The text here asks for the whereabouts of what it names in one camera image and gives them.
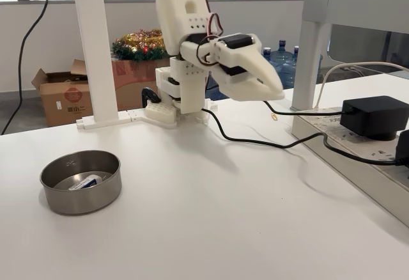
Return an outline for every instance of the white table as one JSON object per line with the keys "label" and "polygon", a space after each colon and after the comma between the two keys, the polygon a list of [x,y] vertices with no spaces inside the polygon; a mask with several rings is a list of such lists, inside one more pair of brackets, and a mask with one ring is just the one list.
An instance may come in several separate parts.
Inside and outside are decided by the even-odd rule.
{"label": "white table", "polygon": [[[323,107],[409,102],[397,77],[327,85]],[[291,118],[274,121],[262,102],[222,101],[217,116],[230,136],[294,141]],[[120,158],[121,195],[93,214],[51,212],[41,170],[89,149]],[[2,136],[0,173],[0,279],[409,279],[405,225],[304,146],[229,143],[213,120]]]}

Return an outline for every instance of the plug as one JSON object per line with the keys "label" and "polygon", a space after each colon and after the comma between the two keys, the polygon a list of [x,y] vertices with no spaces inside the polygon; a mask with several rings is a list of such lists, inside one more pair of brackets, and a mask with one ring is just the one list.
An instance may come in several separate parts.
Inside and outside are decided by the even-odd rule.
{"label": "plug", "polygon": [[395,159],[399,165],[409,167],[409,130],[402,132],[399,136]]}

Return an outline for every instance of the christmas decoration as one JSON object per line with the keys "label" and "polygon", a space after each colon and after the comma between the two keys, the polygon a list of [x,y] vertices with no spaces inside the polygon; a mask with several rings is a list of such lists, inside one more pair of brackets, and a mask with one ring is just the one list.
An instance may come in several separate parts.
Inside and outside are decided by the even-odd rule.
{"label": "christmas decoration", "polygon": [[132,61],[152,61],[169,57],[159,29],[151,31],[142,29],[136,33],[126,34],[112,44],[112,52],[119,59]]}

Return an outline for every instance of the black power adapter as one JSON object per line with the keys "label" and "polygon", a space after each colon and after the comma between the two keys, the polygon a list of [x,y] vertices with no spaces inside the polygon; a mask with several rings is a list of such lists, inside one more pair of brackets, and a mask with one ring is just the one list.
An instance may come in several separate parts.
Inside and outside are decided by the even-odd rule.
{"label": "black power adapter", "polygon": [[409,167],[409,130],[401,133],[396,147],[396,160],[400,160],[403,165]]}
{"label": "black power adapter", "polygon": [[345,100],[340,124],[360,136],[391,141],[397,131],[406,128],[408,120],[409,104],[380,96]]}

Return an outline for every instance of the metal bowl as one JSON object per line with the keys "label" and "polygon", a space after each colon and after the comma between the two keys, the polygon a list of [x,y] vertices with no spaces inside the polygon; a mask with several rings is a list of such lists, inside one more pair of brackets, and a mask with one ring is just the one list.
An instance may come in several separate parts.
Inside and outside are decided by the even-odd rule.
{"label": "metal bowl", "polygon": [[[122,188],[121,162],[105,151],[81,151],[65,155],[44,168],[40,181],[50,208],[62,214],[89,213],[113,202]],[[68,189],[89,175],[102,182],[76,191]]]}

